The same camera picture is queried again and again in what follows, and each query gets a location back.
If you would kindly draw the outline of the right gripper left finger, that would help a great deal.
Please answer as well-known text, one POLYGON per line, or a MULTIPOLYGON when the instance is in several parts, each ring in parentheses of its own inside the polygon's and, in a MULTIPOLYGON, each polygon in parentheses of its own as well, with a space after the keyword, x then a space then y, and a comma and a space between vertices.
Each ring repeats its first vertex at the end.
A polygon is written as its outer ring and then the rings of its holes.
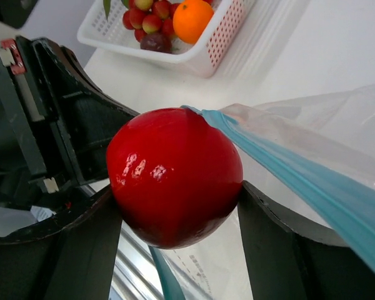
POLYGON ((121 223, 105 187, 0 237, 0 299, 108 299, 121 223))

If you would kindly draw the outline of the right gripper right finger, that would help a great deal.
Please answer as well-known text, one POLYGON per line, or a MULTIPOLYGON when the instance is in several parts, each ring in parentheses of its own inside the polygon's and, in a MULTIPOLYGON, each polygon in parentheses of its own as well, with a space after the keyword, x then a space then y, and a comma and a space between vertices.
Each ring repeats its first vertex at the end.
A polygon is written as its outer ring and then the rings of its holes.
POLYGON ((332 229, 244 182, 237 206, 254 299, 375 299, 375 274, 332 229))

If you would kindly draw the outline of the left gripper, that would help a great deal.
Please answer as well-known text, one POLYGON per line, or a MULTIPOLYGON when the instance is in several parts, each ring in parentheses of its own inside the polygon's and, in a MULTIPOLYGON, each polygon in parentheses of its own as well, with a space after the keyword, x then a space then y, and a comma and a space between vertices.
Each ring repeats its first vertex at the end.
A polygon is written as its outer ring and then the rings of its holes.
POLYGON ((104 94, 48 38, 0 42, 0 207, 56 213, 107 178, 106 148, 138 113, 104 94))

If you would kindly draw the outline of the clear zip top bag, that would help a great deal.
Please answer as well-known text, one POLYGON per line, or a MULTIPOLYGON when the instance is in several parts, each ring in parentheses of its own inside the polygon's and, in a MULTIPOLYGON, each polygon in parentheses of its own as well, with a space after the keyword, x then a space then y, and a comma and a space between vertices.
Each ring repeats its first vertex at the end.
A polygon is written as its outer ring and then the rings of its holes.
MULTIPOLYGON (((201 116, 236 143, 244 182, 334 230, 375 274, 375 84, 201 116)), ((151 254, 165 299, 254 299, 238 207, 201 242, 151 254)))

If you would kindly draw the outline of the dark red fake plum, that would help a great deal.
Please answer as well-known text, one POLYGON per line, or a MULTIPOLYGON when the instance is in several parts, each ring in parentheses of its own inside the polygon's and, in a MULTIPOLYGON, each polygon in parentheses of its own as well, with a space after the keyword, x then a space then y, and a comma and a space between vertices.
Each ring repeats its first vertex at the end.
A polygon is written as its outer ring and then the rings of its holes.
POLYGON ((140 48, 159 53, 172 53, 171 40, 161 32, 145 35, 140 42, 140 48))

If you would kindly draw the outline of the fake orange fruit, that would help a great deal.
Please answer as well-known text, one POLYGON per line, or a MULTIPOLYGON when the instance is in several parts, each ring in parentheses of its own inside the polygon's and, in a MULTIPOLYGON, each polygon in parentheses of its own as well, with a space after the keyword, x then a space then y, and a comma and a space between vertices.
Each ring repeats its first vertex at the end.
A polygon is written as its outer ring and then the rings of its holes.
POLYGON ((214 15, 206 1, 183 1, 175 10, 172 25, 176 36, 187 44, 196 44, 214 15))

